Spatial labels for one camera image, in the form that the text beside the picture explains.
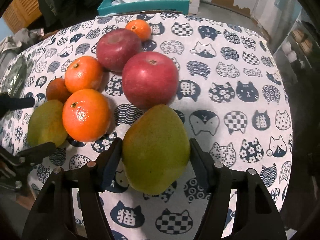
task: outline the teal box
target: teal box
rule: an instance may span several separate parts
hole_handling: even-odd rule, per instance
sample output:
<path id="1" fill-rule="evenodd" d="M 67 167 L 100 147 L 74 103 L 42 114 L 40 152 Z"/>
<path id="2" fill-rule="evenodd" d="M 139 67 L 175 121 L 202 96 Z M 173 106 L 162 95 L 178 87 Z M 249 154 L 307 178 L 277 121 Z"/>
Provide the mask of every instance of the teal box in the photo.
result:
<path id="1" fill-rule="evenodd" d="M 188 14 L 190 0 L 153 0 L 111 5 L 115 0 L 103 0 L 98 8 L 98 14 L 104 16 L 110 13 L 132 13 L 142 11 L 177 11 Z"/>

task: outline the metal screw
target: metal screw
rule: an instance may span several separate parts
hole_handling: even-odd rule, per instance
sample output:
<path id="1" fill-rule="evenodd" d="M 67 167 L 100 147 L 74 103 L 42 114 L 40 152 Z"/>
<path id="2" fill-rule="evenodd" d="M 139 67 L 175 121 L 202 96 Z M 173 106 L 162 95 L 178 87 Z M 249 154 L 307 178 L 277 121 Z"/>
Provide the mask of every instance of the metal screw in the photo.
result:
<path id="1" fill-rule="evenodd" d="M 92 167 L 94 167 L 96 165 L 96 162 L 95 161 L 89 161 L 88 163 L 87 163 L 87 166 L 89 167 L 89 168 L 92 168 Z"/>
<path id="2" fill-rule="evenodd" d="M 221 162 L 214 163 L 214 166 L 218 169 L 221 169 L 223 167 L 223 164 Z"/>
<path id="3" fill-rule="evenodd" d="M 251 175 L 254 175 L 254 174 L 257 173 L 254 169 L 248 169 L 248 172 L 249 172 Z"/>
<path id="4" fill-rule="evenodd" d="M 19 158 L 19 162 L 20 162 L 20 163 L 24 163 L 25 161 L 26 161 L 26 158 L 25 158 L 25 157 L 21 156 L 21 157 Z"/>
<path id="5" fill-rule="evenodd" d="M 60 167 L 56 167 L 56 168 L 54 168 L 53 173 L 58 174 L 61 170 L 62 169 Z"/>
<path id="6" fill-rule="evenodd" d="M 16 185 L 16 188 L 21 188 L 22 187 L 22 182 L 20 180 L 17 180 L 15 185 Z"/>

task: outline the red apple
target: red apple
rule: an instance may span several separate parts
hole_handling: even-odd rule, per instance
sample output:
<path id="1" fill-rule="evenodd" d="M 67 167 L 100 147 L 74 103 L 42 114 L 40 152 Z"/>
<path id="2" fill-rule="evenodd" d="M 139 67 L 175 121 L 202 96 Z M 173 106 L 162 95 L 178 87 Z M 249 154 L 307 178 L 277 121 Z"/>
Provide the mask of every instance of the red apple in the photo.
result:
<path id="1" fill-rule="evenodd" d="M 140 109 L 169 103 L 177 92 L 178 82 L 178 70 L 172 59 L 153 51 L 130 58 L 122 72 L 123 92 Z"/>
<path id="2" fill-rule="evenodd" d="M 97 59 L 106 69 L 120 73 L 129 58 L 141 51 L 141 47 L 137 34 L 127 29 L 116 29 L 98 41 Z"/>

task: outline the tangerine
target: tangerine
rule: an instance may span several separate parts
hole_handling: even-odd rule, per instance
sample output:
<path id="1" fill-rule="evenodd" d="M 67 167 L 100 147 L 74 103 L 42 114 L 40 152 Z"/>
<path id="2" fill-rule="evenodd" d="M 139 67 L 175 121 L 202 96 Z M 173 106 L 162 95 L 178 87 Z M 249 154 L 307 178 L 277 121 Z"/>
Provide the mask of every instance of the tangerine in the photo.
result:
<path id="1" fill-rule="evenodd" d="M 108 99 L 93 89 L 73 93 L 62 111 L 63 126 L 79 142 L 93 142 L 102 137 L 110 125 Z"/>
<path id="2" fill-rule="evenodd" d="M 45 96 L 47 98 L 47 101 L 57 99 L 64 104 L 69 96 L 71 96 L 71 93 L 67 89 L 64 79 L 56 78 L 52 80 L 47 86 Z"/>
<path id="3" fill-rule="evenodd" d="M 141 41 L 147 41 L 151 37 L 151 28 L 148 23 L 144 20 L 133 20 L 127 23 L 125 29 L 136 33 Z"/>
<path id="4" fill-rule="evenodd" d="M 71 93 L 85 88 L 97 90 L 102 81 L 102 74 L 102 66 L 98 60 L 90 56 L 82 56 L 70 64 L 64 79 Z"/>

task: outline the table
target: table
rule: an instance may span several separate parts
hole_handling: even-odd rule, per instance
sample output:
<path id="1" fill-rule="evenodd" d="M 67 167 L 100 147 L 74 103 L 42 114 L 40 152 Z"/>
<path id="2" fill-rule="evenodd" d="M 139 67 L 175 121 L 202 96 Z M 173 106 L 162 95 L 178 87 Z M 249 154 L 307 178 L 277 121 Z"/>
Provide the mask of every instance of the table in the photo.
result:
<path id="1" fill-rule="evenodd" d="M 102 35 L 136 18 L 146 20 L 152 28 L 152 40 L 144 43 L 143 50 L 167 55 L 179 69 L 177 97 L 170 107 L 184 123 L 188 136 L 231 169 L 256 169 L 280 210 L 291 171 L 290 108 L 266 41 L 251 30 L 169 12 L 97 18 L 61 30 L 22 53 L 32 68 L 22 95 L 34 97 L 35 107 L 44 103 L 52 79 L 64 77 L 74 59 L 95 57 Z M 35 191 L 42 188 L 55 167 L 75 169 L 95 160 L 116 137 L 123 138 L 142 115 L 126 99 L 121 80 L 117 74 L 106 73 L 101 87 L 114 113 L 108 134 L 92 143 L 68 138 L 30 173 L 28 181 Z M 18 110 L 3 120 L 0 142 L 13 154 L 28 147 L 28 121 L 33 110 Z M 77 192 L 73 189 L 75 219 L 83 224 Z M 114 181 L 100 197 L 117 240 L 163 240 L 193 239 L 210 196 L 198 185 L 190 164 L 164 193 L 149 196 L 128 185 L 120 163 Z M 235 208 L 233 190 L 223 236 L 231 233 Z M 173 226 L 167 225 L 168 215 L 175 219 Z M 185 226 L 179 225 L 181 220 L 186 221 Z"/>

